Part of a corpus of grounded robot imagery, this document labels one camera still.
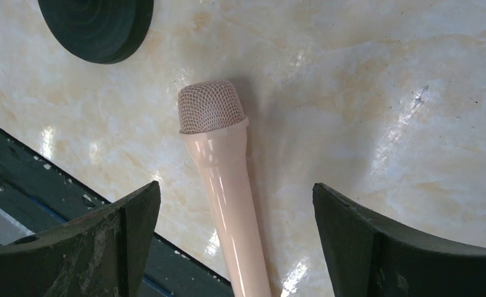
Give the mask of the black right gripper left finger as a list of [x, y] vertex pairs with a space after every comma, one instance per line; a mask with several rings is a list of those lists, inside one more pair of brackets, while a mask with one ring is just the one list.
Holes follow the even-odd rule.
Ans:
[[0, 296], [137, 296], [160, 203], [153, 181], [82, 217], [0, 244]]

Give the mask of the pink microphone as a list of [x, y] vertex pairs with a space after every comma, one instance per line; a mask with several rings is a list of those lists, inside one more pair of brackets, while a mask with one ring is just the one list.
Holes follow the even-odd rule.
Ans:
[[180, 135], [203, 180], [235, 296], [271, 289], [247, 169], [247, 126], [227, 80], [184, 87], [177, 98]]

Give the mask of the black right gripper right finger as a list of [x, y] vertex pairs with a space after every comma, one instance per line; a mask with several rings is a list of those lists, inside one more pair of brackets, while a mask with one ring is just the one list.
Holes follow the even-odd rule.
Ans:
[[440, 238], [323, 183], [315, 219], [336, 296], [486, 296], [486, 248]]

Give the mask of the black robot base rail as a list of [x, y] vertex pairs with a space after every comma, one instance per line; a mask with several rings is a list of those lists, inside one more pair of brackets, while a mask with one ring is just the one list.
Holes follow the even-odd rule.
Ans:
[[[0, 210], [25, 227], [20, 238], [112, 204], [0, 128]], [[137, 296], [232, 296], [230, 283], [153, 233]]]

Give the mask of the black round base clamp stand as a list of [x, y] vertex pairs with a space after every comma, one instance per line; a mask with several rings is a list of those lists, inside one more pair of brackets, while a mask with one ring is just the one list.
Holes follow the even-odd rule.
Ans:
[[144, 41], [153, 0], [41, 0], [42, 16], [55, 39], [74, 56], [95, 64], [115, 64]]

